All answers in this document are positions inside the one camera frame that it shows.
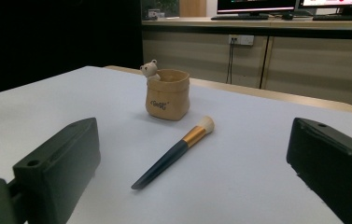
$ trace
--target makeup brush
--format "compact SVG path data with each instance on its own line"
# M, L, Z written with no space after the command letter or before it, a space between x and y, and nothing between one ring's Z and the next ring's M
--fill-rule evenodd
M204 116L179 142L172 146L149 170L147 170L133 185L132 189L143 189L156 176L163 172L173 162L178 160L193 145L206 134L213 132L214 121Z

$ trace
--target cabinet door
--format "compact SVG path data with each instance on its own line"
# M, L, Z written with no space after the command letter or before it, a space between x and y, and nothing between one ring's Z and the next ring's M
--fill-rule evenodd
M156 59L159 69L178 69L194 78L225 83L230 61L228 38L228 35L144 31L144 60L147 63ZM255 36L253 46L234 46L232 84L258 87L266 39Z
M352 104L352 40L275 37L262 88Z

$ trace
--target power outlet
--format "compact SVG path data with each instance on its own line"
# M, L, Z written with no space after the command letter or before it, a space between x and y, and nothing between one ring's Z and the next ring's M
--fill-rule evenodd
M254 35L229 35L228 44L253 46Z

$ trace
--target white table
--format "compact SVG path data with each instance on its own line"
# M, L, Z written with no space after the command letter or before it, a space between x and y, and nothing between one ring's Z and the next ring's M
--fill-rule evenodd
M67 124L96 117L102 161L68 223L342 223L286 162L294 118L352 136L352 113L190 86L180 121L145 109L142 76L98 67L0 92L0 178ZM143 190L131 185L204 115L215 130Z

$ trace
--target white bristles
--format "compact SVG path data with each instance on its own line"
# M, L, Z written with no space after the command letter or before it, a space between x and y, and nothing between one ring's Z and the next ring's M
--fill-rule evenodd
M210 117L204 116L196 126L204 128L205 133L211 133L214 130L214 121Z

